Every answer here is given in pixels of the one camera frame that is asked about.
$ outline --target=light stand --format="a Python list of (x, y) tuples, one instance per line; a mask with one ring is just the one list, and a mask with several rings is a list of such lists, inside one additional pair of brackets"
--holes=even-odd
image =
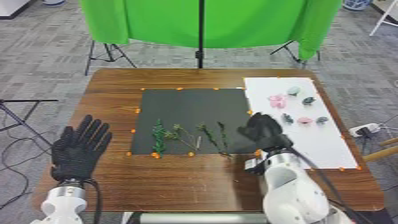
[[(103, 47), (105, 47), (105, 54), (109, 55), (109, 59), (102, 59), (102, 55), (98, 57), (93, 57), (93, 52), (95, 52), (95, 48), (96, 48), (96, 41), (93, 40), (93, 43), (91, 43), (91, 51), (89, 51), (89, 60), (87, 60), (87, 66), (86, 66), (86, 76), (89, 75), (89, 70), (91, 70), (91, 61), (95, 60), (102, 60), (102, 61), (107, 61), (107, 62), (116, 62), (119, 60), (119, 58), (127, 58), (128, 60), (128, 63), (132, 64), (132, 66), (137, 68), (119, 46), (116, 44), (103, 44)], [(121, 56), (119, 58), (114, 58), (114, 53), (112, 51), (118, 50), (119, 53), (121, 53)]]

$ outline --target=small flower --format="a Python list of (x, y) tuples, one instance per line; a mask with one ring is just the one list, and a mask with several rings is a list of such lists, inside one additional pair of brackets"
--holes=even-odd
[(178, 140), (178, 133), (167, 131), (167, 132), (166, 132), (166, 139), (169, 139), (169, 140)]
[(182, 124), (175, 124), (175, 125), (173, 125), (173, 130), (175, 130), (175, 131), (182, 131), (182, 130), (183, 130), (183, 126), (182, 126)]

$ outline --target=tripod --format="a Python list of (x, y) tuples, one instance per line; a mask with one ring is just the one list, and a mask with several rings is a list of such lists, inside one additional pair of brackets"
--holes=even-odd
[(286, 49), (286, 51), (290, 52), (290, 56), (295, 60), (297, 63), (304, 63), (302, 60), (295, 57), (295, 54), (292, 53), (292, 50), (290, 50), (290, 44), (294, 43), (295, 41), (292, 40), (272, 52), (270, 52), (270, 55), (274, 55), (283, 49)]
[[(2, 100), (0, 99), (0, 110), (6, 112), (6, 114), (11, 116), (11, 118), (16, 121), (16, 124), (13, 124), (13, 125), (6, 126), (4, 128), (0, 128), (0, 132), (9, 130), (11, 128), (16, 128), (18, 126), (24, 126), (29, 129), (29, 131), (34, 133), (34, 136), (38, 136), (38, 138), (48, 144), (48, 146), (52, 146), (52, 143), (48, 142), (48, 140), (41, 136), (41, 133), (34, 130), (34, 128), (27, 124), (27, 120), (29, 120), (29, 117), (31, 117), (31, 115), (34, 113), (34, 110), (36, 110), (36, 108), (40, 106), (40, 103), (41, 102), (57, 102), (57, 101), (59, 100)], [(34, 103), (34, 106), (32, 106), (32, 108), (29, 110), (29, 113), (27, 113), (24, 118), (20, 118), (18, 115), (15, 114), (15, 112), (11, 111), (11, 109), (6, 106), (6, 103)]]
[[(102, 61), (107, 61), (107, 62), (116, 62), (119, 60), (119, 58), (127, 58), (128, 60), (128, 63), (132, 64), (132, 66), (137, 68), (119, 46), (116, 44), (103, 44), (103, 47), (105, 47), (105, 54), (109, 55), (109, 59), (102, 59), (100, 57), (105, 55), (102, 54), (98, 57), (93, 57), (93, 52), (95, 52), (95, 47), (96, 47), (96, 41), (93, 40), (93, 43), (91, 43), (91, 52), (89, 52), (89, 60), (87, 60), (87, 66), (86, 66), (86, 76), (89, 75), (89, 70), (91, 70), (91, 61), (95, 60), (102, 60)], [(121, 53), (121, 56), (119, 58), (114, 58), (114, 53), (112, 51), (118, 50), (119, 53)]]

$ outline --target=white sheet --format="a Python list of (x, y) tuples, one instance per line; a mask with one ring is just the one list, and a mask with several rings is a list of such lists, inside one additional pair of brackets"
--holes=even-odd
[[(301, 87), (297, 97), (288, 96), (288, 89), (294, 86)], [(246, 78), (246, 88), (253, 112), (270, 114), (276, 118), (285, 129), (285, 134), (295, 142), (294, 147), (304, 153), (317, 166), (322, 169), (356, 168), (358, 162), (342, 138), (342, 132), (324, 100), (317, 94), (313, 80), (310, 78)], [(288, 104), (285, 109), (272, 108), (270, 106), (269, 97), (278, 94), (286, 95)], [(317, 99), (311, 106), (302, 105), (306, 97), (315, 97)], [(295, 120), (294, 125), (283, 122), (283, 113), (292, 116)], [(318, 125), (317, 122), (311, 125), (302, 125), (297, 123), (301, 117), (310, 117), (313, 121), (317, 121), (318, 117), (327, 117), (329, 121), (326, 125)]]

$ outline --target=green backdrop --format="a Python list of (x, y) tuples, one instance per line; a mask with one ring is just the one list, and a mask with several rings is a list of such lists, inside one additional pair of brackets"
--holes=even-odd
[[(199, 0), (80, 0), (93, 39), (198, 47)], [(299, 41), (299, 58), (320, 48), (342, 0), (207, 0), (205, 47)]]

